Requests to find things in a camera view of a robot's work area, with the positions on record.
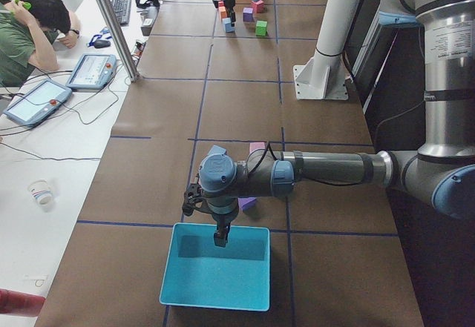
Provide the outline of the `light blue foam block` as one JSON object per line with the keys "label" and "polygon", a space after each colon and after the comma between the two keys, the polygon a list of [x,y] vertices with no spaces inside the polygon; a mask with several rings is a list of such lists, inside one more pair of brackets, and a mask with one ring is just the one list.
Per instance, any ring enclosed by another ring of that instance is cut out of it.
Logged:
{"label": "light blue foam block", "polygon": [[223,18],[222,25],[225,33],[233,33],[235,31],[235,23],[231,18]]}
{"label": "light blue foam block", "polygon": [[219,145],[213,145],[209,152],[207,153],[207,156],[226,156],[227,155],[227,150]]}

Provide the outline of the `purple foam block right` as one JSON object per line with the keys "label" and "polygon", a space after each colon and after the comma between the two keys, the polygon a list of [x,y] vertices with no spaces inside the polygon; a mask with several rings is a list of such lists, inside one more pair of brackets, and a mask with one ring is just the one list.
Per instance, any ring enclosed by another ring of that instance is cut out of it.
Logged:
{"label": "purple foam block right", "polygon": [[251,7],[243,8],[242,19],[245,23],[254,22],[254,10]]}

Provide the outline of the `purple foam block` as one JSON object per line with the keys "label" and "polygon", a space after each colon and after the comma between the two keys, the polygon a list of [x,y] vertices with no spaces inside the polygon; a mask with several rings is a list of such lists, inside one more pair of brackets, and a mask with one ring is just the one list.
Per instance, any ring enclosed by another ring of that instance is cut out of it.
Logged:
{"label": "purple foam block", "polygon": [[256,202],[257,202],[257,199],[255,197],[245,197],[245,198],[238,199],[238,205],[242,211],[246,211],[250,208],[253,208]]}
{"label": "purple foam block", "polygon": [[242,19],[245,23],[254,22],[254,10],[251,7],[243,8]]}

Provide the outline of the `purple foam block left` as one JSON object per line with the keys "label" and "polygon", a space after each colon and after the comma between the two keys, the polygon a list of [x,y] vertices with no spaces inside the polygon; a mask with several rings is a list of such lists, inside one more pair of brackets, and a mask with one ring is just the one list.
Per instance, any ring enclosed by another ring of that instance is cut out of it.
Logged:
{"label": "purple foam block left", "polygon": [[238,199],[238,205],[242,211],[246,211],[250,208],[253,208],[256,202],[257,202],[257,199],[255,197],[245,197],[245,198]]}

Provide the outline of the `red foam block outer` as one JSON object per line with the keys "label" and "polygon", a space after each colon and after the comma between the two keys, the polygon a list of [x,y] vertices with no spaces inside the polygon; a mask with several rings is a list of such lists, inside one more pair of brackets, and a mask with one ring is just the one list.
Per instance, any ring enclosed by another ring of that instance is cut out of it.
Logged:
{"label": "red foam block outer", "polygon": [[253,13],[262,13],[265,8],[263,0],[251,1],[251,6],[253,9]]}

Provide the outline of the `green foam block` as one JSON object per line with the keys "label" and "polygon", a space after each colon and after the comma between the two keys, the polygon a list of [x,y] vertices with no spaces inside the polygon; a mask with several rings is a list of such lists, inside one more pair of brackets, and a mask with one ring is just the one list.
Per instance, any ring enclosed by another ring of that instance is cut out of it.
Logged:
{"label": "green foam block", "polygon": [[257,37],[267,36],[267,27],[268,27],[267,21],[257,20],[255,22],[255,35]]}

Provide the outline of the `blue plastic tray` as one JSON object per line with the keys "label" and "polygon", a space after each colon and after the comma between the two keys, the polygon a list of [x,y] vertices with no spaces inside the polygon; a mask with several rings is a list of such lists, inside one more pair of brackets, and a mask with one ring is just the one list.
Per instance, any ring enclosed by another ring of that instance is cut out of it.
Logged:
{"label": "blue plastic tray", "polygon": [[270,231],[233,226],[226,247],[215,226],[177,223],[172,229],[159,301],[163,305],[268,311]]}

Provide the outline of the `pink foam block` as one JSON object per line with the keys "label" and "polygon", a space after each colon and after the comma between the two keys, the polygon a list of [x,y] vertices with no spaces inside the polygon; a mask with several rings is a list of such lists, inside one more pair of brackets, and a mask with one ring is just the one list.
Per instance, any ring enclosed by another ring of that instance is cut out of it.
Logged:
{"label": "pink foam block", "polygon": [[266,148],[265,142],[250,142],[249,143],[249,153],[253,153],[257,150],[264,150]]}

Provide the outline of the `black computer mouse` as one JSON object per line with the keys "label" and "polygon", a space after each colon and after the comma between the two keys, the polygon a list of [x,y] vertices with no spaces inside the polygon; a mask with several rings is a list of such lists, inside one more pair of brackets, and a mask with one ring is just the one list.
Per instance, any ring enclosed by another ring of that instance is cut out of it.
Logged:
{"label": "black computer mouse", "polygon": [[106,47],[110,47],[111,46],[111,42],[108,41],[108,40],[104,40],[104,39],[97,39],[94,44],[93,44],[94,48],[96,49],[102,49],[102,48],[106,48]]}

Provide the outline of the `teach pendant far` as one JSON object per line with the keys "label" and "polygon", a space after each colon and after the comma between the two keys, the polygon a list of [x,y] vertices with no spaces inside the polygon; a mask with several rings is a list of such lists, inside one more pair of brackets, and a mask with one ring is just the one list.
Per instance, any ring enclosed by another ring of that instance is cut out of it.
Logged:
{"label": "teach pendant far", "polygon": [[112,80],[116,69],[115,55],[83,54],[67,80],[66,86],[79,92],[100,91]]}

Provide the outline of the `teach pendant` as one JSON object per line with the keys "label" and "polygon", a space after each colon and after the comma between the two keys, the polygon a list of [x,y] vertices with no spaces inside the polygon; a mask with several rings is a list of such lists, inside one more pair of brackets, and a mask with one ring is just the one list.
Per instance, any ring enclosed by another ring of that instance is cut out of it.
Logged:
{"label": "teach pendant", "polygon": [[112,80],[116,69],[115,55],[83,54],[67,80],[66,86],[79,92],[100,91]]}
{"label": "teach pendant", "polygon": [[58,110],[72,95],[69,87],[50,79],[40,82],[9,105],[3,114],[16,124],[33,127]]}

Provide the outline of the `paper cup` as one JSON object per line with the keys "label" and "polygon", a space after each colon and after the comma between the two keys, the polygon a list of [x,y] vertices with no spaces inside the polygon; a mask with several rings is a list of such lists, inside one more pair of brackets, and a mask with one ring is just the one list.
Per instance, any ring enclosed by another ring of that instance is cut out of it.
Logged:
{"label": "paper cup", "polygon": [[27,190],[40,206],[46,206],[52,203],[53,193],[47,181],[40,179],[32,182]]}

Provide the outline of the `seated person green shirt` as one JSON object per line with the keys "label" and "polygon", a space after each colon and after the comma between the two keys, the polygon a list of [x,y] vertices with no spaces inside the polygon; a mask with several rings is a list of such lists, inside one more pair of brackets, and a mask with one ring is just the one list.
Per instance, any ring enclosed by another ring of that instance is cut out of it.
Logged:
{"label": "seated person green shirt", "polygon": [[53,43],[76,46],[77,15],[62,0],[1,0],[1,85],[20,87],[38,69],[59,69]]}

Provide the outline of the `teach pendant near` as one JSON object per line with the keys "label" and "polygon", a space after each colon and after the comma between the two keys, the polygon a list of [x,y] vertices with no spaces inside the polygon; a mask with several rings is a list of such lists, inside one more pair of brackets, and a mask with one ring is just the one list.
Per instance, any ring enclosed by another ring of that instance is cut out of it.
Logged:
{"label": "teach pendant near", "polygon": [[33,127],[58,110],[72,95],[69,87],[50,79],[40,82],[9,105],[3,114],[16,124]]}

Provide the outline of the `red cylinder object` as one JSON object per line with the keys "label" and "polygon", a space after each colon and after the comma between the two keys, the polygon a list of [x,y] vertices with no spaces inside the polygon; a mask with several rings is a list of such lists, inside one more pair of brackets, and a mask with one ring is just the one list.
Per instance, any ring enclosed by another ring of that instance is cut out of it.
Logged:
{"label": "red cylinder object", "polygon": [[1,313],[20,317],[37,317],[45,303],[39,295],[1,289]]}

